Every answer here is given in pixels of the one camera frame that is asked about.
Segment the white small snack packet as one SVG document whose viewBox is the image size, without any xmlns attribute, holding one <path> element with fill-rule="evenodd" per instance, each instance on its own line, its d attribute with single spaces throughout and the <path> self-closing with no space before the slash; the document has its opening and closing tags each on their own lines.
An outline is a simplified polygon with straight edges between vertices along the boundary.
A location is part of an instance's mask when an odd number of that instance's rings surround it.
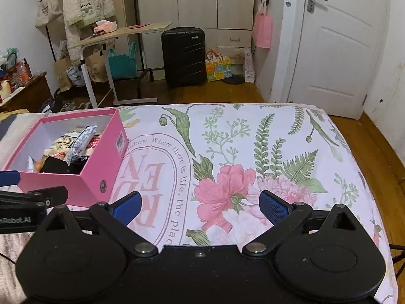
<svg viewBox="0 0 405 304">
<path fill-rule="evenodd" d="M 34 172 L 35 171 L 35 161 L 31 156 L 27 158 L 27 172 Z"/>
</svg>

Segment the black snack bar packet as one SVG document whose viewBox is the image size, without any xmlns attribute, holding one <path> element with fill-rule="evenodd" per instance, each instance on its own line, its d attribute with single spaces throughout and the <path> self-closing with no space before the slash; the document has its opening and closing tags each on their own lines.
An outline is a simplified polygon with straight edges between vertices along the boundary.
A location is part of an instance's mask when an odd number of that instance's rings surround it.
<svg viewBox="0 0 405 304">
<path fill-rule="evenodd" d="M 89 157 L 81 157 L 68 166 L 66 161 L 54 157 L 47 157 L 40 172 L 47 174 L 80 174 L 88 160 Z"/>
</svg>

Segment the beige printed snack bag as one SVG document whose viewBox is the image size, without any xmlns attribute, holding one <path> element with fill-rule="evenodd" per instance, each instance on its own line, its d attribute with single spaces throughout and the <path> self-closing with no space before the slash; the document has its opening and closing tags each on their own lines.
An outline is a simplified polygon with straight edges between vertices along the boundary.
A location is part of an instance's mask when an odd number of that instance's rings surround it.
<svg viewBox="0 0 405 304">
<path fill-rule="evenodd" d="M 80 136 L 83 130 L 84 128 L 78 127 L 66 132 L 61 137 L 57 138 L 54 143 L 43 152 L 43 155 L 66 161 L 71 145 Z"/>
</svg>

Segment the pink cardboard box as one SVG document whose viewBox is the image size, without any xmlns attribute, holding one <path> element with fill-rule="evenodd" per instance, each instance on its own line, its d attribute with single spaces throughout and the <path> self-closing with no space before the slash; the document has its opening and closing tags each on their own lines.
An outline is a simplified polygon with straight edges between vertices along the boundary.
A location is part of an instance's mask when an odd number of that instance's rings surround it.
<svg viewBox="0 0 405 304">
<path fill-rule="evenodd" d="M 4 165 L 17 171 L 23 192 L 63 186 L 67 204 L 89 207 L 108 201 L 128 138 L 116 108 L 41 117 Z"/>
</svg>

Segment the small red white packet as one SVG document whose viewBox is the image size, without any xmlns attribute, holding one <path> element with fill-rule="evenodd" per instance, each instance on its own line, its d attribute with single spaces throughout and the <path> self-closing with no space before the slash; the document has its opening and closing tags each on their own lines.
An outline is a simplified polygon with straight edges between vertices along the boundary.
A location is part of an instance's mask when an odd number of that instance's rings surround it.
<svg viewBox="0 0 405 304">
<path fill-rule="evenodd" d="M 96 147 L 97 147 L 97 145 L 98 145 L 100 139 L 101 139 L 101 136 L 95 135 L 95 136 L 90 140 L 90 142 L 89 142 L 89 144 L 87 145 L 87 148 L 86 148 L 86 150 L 85 150 L 85 153 L 83 154 L 85 157 L 89 157 L 89 156 L 91 156 L 91 155 L 94 153 L 94 151 L 95 151 L 95 149 L 96 149 Z"/>
</svg>

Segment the floral bed sheet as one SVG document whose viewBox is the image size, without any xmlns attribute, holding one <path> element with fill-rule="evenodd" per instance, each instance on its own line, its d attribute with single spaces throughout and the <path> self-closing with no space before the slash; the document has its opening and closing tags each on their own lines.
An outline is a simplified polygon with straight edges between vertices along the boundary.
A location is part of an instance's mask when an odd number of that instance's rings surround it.
<svg viewBox="0 0 405 304">
<path fill-rule="evenodd" d="M 325 111 L 294 104 L 116 108 L 128 138 L 112 194 L 141 212 L 128 228 L 158 255 L 134 257 L 89 207 L 47 208 L 38 228 L 1 234 L 2 303 L 396 303 L 380 212 Z M 41 118 L 1 122 L 1 171 Z M 270 191 L 313 212 L 263 257 L 242 253 L 273 227 Z"/>
</svg>

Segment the dark wooden nightstand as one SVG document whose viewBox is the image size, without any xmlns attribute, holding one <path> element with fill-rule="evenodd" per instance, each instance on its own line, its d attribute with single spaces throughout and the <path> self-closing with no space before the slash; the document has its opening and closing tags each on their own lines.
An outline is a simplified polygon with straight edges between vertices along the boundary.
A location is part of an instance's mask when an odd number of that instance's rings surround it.
<svg viewBox="0 0 405 304">
<path fill-rule="evenodd" d="M 34 75 L 23 87 L 16 89 L 11 96 L 1 102 L 1 112 L 26 109 L 40 112 L 42 105 L 53 98 L 46 79 L 46 72 Z"/>
</svg>

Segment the brown paper bag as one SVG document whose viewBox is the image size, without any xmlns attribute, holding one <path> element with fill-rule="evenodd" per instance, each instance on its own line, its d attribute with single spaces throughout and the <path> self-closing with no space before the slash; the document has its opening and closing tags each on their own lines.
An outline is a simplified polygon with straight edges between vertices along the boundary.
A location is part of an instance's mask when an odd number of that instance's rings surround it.
<svg viewBox="0 0 405 304">
<path fill-rule="evenodd" d="M 67 75 L 67 70 L 72 66 L 70 58 L 64 57 L 54 63 L 54 73 L 58 80 L 58 88 L 63 91 L 68 91 L 72 87 L 72 81 Z"/>
</svg>

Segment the teal shopping bag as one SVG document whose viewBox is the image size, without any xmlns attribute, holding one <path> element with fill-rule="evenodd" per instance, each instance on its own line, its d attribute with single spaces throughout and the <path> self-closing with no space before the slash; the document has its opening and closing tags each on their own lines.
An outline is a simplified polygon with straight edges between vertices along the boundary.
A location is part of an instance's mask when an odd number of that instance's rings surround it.
<svg viewBox="0 0 405 304">
<path fill-rule="evenodd" d="M 137 76 L 136 48 L 136 42 L 132 42 L 126 54 L 117 55 L 114 49 L 108 50 L 108 62 L 113 78 L 131 79 Z"/>
</svg>

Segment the white patterned paper bag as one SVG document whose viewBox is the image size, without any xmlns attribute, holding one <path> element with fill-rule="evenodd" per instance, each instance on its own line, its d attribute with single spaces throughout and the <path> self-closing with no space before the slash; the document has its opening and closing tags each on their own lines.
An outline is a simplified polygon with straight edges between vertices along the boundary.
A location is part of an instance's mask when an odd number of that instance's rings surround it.
<svg viewBox="0 0 405 304">
<path fill-rule="evenodd" d="M 246 83 L 255 82 L 255 70 L 253 66 L 253 56 L 251 50 L 246 48 L 244 50 L 244 80 Z"/>
</svg>

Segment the colourful gift box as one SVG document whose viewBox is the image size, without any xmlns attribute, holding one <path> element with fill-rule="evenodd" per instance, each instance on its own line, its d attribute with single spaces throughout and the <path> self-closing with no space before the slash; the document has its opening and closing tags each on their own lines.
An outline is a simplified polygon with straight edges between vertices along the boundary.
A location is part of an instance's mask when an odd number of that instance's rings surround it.
<svg viewBox="0 0 405 304">
<path fill-rule="evenodd" d="M 214 82 L 233 76 L 231 59 L 213 49 L 208 49 L 205 55 L 207 81 Z"/>
</svg>

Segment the black suitcase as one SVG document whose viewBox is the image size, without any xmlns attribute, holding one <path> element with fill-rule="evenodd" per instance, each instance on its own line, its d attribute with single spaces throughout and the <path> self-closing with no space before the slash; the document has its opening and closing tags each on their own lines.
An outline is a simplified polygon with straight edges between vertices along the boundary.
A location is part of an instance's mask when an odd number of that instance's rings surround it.
<svg viewBox="0 0 405 304">
<path fill-rule="evenodd" d="M 169 88 L 198 86 L 207 79 L 205 32 L 177 27 L 161 34 L 165 79 Z"/>
</svg>

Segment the beige tote bag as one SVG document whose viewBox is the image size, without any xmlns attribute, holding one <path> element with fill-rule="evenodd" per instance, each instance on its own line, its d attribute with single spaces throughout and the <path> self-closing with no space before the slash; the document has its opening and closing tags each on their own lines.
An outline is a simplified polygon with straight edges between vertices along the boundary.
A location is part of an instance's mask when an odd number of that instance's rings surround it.
<svg viewBox="0 0 405 304">
<path fill-rule="evenodd" d="M 44 28 L 62 15 L 63 7 L 60 0 L 41 0 L 37 9 L 35 26 Z"/>
</svg>

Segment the pink tissue box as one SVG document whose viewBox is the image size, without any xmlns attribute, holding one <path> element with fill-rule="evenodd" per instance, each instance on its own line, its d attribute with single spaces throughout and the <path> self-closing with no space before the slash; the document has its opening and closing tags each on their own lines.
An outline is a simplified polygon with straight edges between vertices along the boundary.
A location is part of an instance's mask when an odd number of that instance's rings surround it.
<svg viewBox="0 0 405 304">
<path fill-rule="evenodd" d="M 95 24 L 96 26 L 93 28 L 93 33 L 96 36 L 108 34 L 117 30 L 116 21 L 101 20 Z"/>
</svg>

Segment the white door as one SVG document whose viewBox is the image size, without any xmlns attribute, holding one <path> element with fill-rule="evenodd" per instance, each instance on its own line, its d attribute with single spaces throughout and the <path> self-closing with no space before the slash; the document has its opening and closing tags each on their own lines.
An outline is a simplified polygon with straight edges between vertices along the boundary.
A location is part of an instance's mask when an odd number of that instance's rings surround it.
<svg viewBox="0 0 405 304">
<path fill-rule="evenodd" d="M 289 101 L 358 119 L 386 13 L 387 0 L 306 0 Z"/>
</svg>

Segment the hanging cream cardigan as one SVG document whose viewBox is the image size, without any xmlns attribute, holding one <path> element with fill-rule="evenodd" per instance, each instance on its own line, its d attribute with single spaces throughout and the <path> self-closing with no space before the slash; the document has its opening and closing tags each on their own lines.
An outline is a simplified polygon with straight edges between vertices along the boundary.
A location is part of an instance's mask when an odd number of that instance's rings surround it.
<svg viewBox="0 0 405 304">
<path fill-rule="evenodd" d="M 80 30 L 116 15 L 113 0 L 63 0 L 63 17 L 69 58 L 80 60 Z"/>
</svg>

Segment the pink hanging bag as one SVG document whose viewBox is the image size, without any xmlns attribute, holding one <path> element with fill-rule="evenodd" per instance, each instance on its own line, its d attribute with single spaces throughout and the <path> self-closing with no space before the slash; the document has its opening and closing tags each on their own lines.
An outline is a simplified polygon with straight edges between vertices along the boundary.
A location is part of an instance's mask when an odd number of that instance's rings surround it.
<svg viewBox="0 0 405 304">
<path fill-rule="evenodd" d="M 270 49 L 272 45 L 273 19 L 266 13 L 257 12 L 253 25 L 252 37 L 255 46 Z"/>
</svg>

